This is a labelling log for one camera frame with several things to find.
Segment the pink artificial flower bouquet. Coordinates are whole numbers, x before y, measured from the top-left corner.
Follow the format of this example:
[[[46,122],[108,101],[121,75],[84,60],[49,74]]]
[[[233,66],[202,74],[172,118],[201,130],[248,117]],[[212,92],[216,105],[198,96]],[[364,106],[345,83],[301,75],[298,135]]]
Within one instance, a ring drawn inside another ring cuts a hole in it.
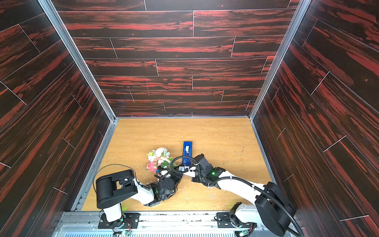
[[[147,169],[151,172],[157,172],[159,169],[168,168],[173,158],[170,156],[170,152],[165,147],[151,150],[147,154],[149,163]]]

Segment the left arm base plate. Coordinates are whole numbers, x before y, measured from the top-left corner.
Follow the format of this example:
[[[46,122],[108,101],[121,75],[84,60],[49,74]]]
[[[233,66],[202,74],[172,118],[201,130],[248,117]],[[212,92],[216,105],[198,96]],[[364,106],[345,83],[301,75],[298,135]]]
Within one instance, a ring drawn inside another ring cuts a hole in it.
[[[106,214],[103,213],[98,224],[98,229],[137,229],[139,224],[140,213],[138,212],[123,212],[122,217],[113,222],[106,219]]]

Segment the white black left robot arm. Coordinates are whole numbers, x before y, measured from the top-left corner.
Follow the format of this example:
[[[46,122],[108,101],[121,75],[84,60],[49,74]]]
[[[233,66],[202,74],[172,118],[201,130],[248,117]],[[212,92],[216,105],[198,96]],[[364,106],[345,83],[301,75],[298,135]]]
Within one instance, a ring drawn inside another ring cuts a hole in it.
[[[123,219],[121,203],[128,198],[152,207],[170,199],[177,192],[183,173],[170,165],[159,170],[158,181],[144,185],[138,181],[134,169],[128,167],[116,173],[101,176],[93,181],[97,208],[105,213],[109,223]]]

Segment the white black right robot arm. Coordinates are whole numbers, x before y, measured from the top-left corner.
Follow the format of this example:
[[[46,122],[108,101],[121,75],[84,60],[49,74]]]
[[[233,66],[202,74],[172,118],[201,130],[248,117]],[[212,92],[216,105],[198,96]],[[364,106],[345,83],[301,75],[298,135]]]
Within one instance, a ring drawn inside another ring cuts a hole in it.
[[[208,188],[234,193],[251,204],[236,203],[230,211],[230,221],[240,226],[244,223],[263,224],[279,237],[288,231],[296,237],[304,232],[295,220],[296,208],[275,183],[266,185],[249,182],[220,167],[213,167],[200,154],[192,159],[196,167],[195,178]]]

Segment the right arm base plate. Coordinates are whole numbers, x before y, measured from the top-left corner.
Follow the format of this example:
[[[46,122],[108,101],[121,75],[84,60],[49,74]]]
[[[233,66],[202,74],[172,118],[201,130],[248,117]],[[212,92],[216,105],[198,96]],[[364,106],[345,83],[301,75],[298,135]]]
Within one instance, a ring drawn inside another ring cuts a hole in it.
[[[214,220],[218,228],[256,228],[257,224],[252,222],[242,223],[234,214],[229,212],[217,212]]]

